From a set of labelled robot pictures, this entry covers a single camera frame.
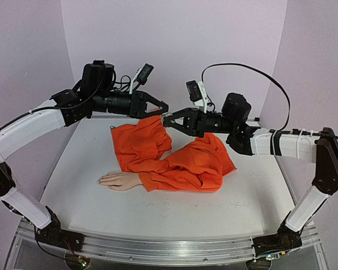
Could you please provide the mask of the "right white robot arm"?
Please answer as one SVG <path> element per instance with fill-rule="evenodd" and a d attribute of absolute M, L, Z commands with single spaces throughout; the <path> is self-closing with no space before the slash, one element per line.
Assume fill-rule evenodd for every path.
<path fill-rule="evenodd" d="M 164 116 L 162 123 L 192 137 L 227 134 L 226 143 L 241 155 L 273 155 L 314 163 L 312 185 L 284 222 L 286 228 L 299 232 L 327 198 L 338 191 L 338 136 L 330 128 L 309 132 L 251 127 L 246 124 L 250 110 L 242 95 L 230 93 L 220 113 L 186 108 Z"/>

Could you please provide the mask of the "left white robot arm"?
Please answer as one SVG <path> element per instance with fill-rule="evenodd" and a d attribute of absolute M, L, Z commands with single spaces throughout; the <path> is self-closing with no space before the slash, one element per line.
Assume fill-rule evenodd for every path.
<path fill-rule="evenodd" d="M 95 60 L 83 68 L 82 79 L 71 89 L 65 89 L 0 127 L 0 200 L 15 213 L 43 230 L 43 237 L 58 246 L 65 240 L 64 231 L 56 214 L 38 200 L 27 195 L 12 177 L 6 160 L 19 149 L 36 139 L 69 127 L 94 112 L 124 115 L 145 119 L 168 112 L 168 104 L 139 90 L 154 67 L 145 64 L 126 86 L 116 88 L 114 65 Z"/>

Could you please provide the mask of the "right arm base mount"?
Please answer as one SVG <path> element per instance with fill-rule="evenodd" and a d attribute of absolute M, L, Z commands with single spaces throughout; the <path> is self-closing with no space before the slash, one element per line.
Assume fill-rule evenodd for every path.
<path fill-rule="evenodd" d="M 299 231 L 293 231 L 286 226 L 286 219 L 282 221 L 277 233 L 257 236 L 252 242 L 255 258 L 261 258 L 269 254 L 288 252 L 302 246 L 301 234 L 304 226 Z"/>

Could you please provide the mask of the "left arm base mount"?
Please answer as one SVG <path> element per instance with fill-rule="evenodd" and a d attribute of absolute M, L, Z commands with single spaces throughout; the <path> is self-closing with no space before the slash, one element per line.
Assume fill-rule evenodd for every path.
<path fill-rule="evenodd" d="M 63 229 L 56 214 L 50 213 L 50 217 L 50 223 L 45 228 L 36 230 L 35 239 L 40 243 L 69 251 L 82 251 L 84 234 Z"/>

